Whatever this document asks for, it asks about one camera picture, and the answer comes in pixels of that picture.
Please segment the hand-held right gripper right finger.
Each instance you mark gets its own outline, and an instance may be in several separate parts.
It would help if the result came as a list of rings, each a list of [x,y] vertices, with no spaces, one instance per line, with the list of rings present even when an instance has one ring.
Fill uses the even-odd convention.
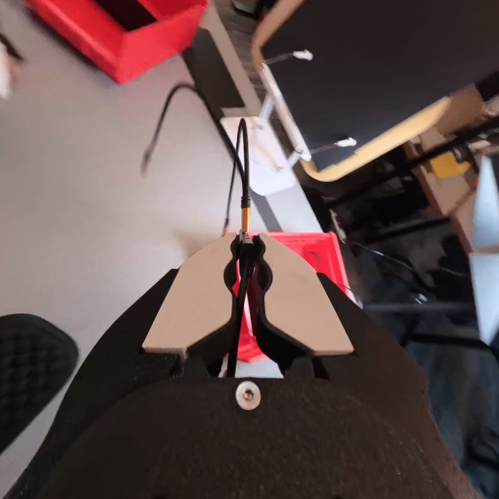
[[[259,305],[255,336],[268,357],[328,357],[354,352],[317,272],[268,234],[255,236]]]

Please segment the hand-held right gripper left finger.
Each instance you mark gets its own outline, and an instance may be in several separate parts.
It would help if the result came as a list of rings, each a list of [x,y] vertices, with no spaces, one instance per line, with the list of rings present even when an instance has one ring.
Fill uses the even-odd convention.
[[[178,354],[186,359],[196,347],[233,318],[234,293],[225,271],[233,262],[236,233],[226,234],[190,256],[178,272],[147,333],[146,353]]]

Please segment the black cable grey plug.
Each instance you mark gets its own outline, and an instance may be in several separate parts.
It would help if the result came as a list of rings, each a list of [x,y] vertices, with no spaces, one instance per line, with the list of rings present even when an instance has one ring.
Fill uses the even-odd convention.
[[[253,264],[240,261],[240,283],[235,301],[236,322],[235,330],[231,343],[231,348],[228,352],[228,362],[226,370],[226,378],[234,378],[238,360],[238,350],[240,341],[240,331],[242,320],[244,317],[244,309],[247,295],[248,283],[250,280]]]

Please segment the red plastic bin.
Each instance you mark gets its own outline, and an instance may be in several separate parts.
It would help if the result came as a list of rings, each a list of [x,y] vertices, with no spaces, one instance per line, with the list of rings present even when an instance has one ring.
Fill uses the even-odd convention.
[[[29,8],[119,84],[184,51],[209,1],[140,1],[158,21],[127,32],[96,1],[26,1]]]
[[[271,232],[266,235],[298,254],[315,272],[325,274],[346,296],[355,301],[338,237],[334,233]],[[257,269],[254,269],[248,284],[238,348],[238,360],[250,364],[267,360],[267,356],[259,349],[255,336],[260,293]]]

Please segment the white tablet stand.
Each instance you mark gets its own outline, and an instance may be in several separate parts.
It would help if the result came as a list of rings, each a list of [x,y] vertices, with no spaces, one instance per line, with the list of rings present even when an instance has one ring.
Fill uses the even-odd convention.
[[[296,177],[292,168],[299,160],[310,161],[311,152],[305,143],[284,96],[273,76],[270,65],[297,59],[312,61],[313,54],[307,50],[297,50],[265,59],[258,68],[266,95],[258,116],[225,116],[221,125],[233,145],[236,143],[239,121],[246,121],[248,134],[248,157],[250,162],[249,187],[260,196],[268,196],[292,188]],[[271,113],[276,111],[293,146],[286,156],[271,125]]]

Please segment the yellow bin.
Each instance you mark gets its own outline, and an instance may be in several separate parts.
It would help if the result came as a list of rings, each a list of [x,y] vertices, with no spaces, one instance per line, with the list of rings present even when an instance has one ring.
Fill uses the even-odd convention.
[[[471,163],[458,159],[449,151],[429,160],[432,173],[440,180],[464,175],[470,168]]]

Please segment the black tablet tan rim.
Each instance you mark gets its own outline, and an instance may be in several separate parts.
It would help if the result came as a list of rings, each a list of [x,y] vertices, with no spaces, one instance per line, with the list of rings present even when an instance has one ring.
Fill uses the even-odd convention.
[[[498,71],[498,1],[276,1],[252,56],[334,182],[436,124]]]

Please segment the black bin divider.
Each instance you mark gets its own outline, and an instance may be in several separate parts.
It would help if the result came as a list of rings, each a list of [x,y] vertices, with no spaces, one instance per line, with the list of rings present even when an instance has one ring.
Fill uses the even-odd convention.
[[[96,1],[127,32],[147,27],[158,21],[140,1]]]

